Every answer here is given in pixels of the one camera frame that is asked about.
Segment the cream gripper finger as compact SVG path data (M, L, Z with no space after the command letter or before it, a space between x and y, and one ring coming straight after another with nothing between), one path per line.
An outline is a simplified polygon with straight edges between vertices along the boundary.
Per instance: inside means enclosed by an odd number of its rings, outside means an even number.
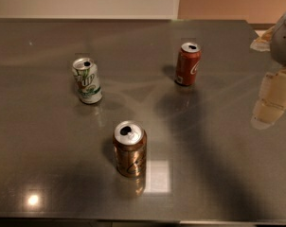
M251 44L250 48L259 52L266 52L270 50L270 42L272 40L274 28L271 26L265 31L261 31L257 39Z
M273 126L286 111L286 66L266 73L255 104L251 124L258 130Z

